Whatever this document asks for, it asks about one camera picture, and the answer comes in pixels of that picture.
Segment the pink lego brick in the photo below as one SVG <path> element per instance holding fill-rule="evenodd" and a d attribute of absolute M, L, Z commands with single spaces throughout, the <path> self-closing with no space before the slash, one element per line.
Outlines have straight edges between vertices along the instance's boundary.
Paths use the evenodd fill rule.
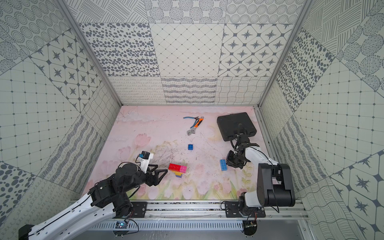
<path fill-rule="evenodd" d="M 180 173 L 183 173 L 183 174 L 185 174 L 186 173 L 186 171 L 187 171 L 187 167 L 186 166 L 180 166 Z"/>

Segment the orange adjustable wrench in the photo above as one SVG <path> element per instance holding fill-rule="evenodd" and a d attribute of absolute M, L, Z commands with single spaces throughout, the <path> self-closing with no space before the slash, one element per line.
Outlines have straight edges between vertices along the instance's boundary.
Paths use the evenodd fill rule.
<path fill-rule="evenodd" d="M 190 136 L 192 134 L 195 134 L 196 133 L 196 129 L 202 123 L 203 120 L 204 120 L 204 117 L 200 117 L 200 119 L 198 121 L 195 121 L 194 124 L 187 131 L 187 135 Z"/>

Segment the black plastic tool case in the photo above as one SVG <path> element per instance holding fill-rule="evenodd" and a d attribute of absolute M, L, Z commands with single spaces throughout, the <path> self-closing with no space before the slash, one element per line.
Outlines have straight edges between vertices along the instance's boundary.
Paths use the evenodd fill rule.
<path fill-rule="evenodd" d="M 253 137 L 257 133 L 256 127 L 246 112 L 219 116 L 217 124 L 225 142 L 235 139 L 240 134 Z"/>

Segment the blue handled pliers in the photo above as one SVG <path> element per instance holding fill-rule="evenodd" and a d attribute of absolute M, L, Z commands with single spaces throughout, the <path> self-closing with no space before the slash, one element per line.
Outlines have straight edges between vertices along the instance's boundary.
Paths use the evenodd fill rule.
<path fill-rule="evenodd" d="M 195 121 L 198 121 L 200 117 L 183 117 L 183 119 L 194 119 Z"/>

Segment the red lego brick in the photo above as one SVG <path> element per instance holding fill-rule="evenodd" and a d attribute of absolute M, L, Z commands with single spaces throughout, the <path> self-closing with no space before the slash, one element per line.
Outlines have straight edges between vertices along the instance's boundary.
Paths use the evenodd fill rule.
<path fill-rule="evenodd" d="M 176 164 L 172 164 L 172 163 L 169 164 L 168 169 L 169 169 L 170 171 L 173 171 L 173 172 L 179 172 L 179 173 L 181 172 L 181 171 L 180 171 L 181 166 L 180 166 L 180 165 L 176 165 Z"/>

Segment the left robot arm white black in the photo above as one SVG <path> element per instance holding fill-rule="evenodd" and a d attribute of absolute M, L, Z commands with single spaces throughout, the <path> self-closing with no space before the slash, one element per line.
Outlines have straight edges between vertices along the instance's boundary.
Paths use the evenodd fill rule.
<path fill-rule="evenodd" d="M 146 172 L 134 164 L 121 164 L 114 174 L 96 183 L 89 192 L 52 218 L 19 229 L 20 240 L 71 239 L 105 219 L 133 216 L 133 204 L 127 192 L 138 191 L 142 184 L 157 186 L 167 169 L 149 165 Z"/>

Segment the left controller board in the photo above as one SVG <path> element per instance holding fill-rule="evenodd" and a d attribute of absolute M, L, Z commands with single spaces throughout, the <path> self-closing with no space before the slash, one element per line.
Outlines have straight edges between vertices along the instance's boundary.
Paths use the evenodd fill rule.
<path fill-rule="evenodd" d="M 113 233 L 117 237 L 127 235 L 129 233 L 128 224 L 125 221 L 117 221 Z"/>

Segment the right controller board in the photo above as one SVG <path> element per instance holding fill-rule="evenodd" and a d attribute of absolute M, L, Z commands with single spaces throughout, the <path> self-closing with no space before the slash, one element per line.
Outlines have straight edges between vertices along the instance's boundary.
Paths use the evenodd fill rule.
<path fill-rule="evenodd" d="M 243 233 L 246 236 L 253 236 L 258 229 L 257 221 L 243 221 Z"/>

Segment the controller board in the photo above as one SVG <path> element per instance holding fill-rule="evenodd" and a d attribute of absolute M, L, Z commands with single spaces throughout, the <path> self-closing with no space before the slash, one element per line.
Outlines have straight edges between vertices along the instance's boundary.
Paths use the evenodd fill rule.
<path fill-rule="evenodd" d="M 129 233 L 128 224 L 125 221 L 117 221 L 113 233 L 117 237 L 127 235 Z"/>
<path fill-rule="evenodd" d="M 253 236 L 258 229 L 257 221 L 243 221 L 243 233 L 246 236 Z"/>

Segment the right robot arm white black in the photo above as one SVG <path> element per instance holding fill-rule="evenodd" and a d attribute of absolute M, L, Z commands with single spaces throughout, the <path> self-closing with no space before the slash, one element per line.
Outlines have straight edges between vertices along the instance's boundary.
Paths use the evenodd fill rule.
<path fill-rule="evenodd" d="M 251 163 L 258 170 L 256 190 L 243 192 L 239 197 L 240 213 L 249 216 L 262 207 L 271 207 L 277 212 L 280 207 L 293 207 L 296 197 L 289 165 L 268 157 L 246 134 L 236 135 L 235 140 L 233 143 L 231 139 L 233 149 L 227 155 L 227 166 L 243 169 Z"/>

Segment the pink floral table mat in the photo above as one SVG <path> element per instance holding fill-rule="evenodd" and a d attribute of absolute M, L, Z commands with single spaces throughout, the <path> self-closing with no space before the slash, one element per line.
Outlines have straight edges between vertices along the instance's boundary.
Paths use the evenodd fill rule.
<path fill-rule="evenodd" d="M 157 186 L 141 185 L 138 191 L 130 191 L 133 199 L 235 200 L 243 192 L 255 191 L 258 170 L 253 164 L 247 163 L 243 169 L 220 168 L 220 160 L 232 146 L 223 140 L 217 118 L 243 112 L 257 127 L 252 107 L 122 107 L 84 192 L 113 174 L 122 163 L 134 162 L 142 151 L 153 153 L 151 163 L 160 169 L 172 163 L 186 166 L 187 171 L 182 178 L 168 172 Z M 204 120 L 196 133 L 188 136 L 195 120 L 183 117 Z"/>

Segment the light blue lego brick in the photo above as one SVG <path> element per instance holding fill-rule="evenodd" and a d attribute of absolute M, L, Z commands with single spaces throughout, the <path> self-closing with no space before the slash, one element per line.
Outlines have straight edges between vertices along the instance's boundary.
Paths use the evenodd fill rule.
<path fill-rule="evenodd" d="M 220 160 L 220 168 L 221 168 L 221 171 L 226 171 L 228 169 L 226 160 L 224 159 Z"/>

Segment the aluminium rail frame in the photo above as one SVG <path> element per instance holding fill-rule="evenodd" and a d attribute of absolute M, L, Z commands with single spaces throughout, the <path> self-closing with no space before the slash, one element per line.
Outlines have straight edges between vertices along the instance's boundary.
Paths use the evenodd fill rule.
<path fill-rule="evenodd" d="M 148 202 L 145 218 L 139 220 L 216 220 L 219 218 L 248 220 L 254 219 L 307 219 L 307 213 L 304 205 L 297 203 L 294 207 L 280 207 L 277 212 L 271 207 L 263 207 L 266 213 L 265 218 L 245 217 L 245 218 L 227 218 L 225 211 L 221 210 L 220 203 L 222 201 L 134 201 Z M 104 208 L 91 207 L 88 203 L 76 203 L 74 206 L 64 210 L 59 221 L 72 225 L 79 221 L 91 222 L 92 224 L 99 223 L 103 220 L 112 218 L 123 219 L 120 216 L 123 211 L 114 212 L 113 204 L 109 204 Z"/>

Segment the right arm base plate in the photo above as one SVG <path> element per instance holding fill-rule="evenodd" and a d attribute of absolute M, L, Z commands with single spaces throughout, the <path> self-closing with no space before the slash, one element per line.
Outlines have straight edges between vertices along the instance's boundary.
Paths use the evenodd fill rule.
<path fill-rule="evenodd" d="M 236 201 L 222 201 L 220 203 L 220 208 L 225 211 L 227 218 L 266 217 L 264 208 L 247 207 L 244 203 Z"/>

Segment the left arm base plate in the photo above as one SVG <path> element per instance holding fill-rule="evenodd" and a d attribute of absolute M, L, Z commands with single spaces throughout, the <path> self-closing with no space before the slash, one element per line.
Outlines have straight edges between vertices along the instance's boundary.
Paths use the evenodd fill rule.
<path fill-rule="evenodd" d="M 134 218 L 143 219 L 145 218 L 147 211 L 148 202 L 131 202 L 131 206 L 127 210 L 123 211 L 120 218 Z"/>

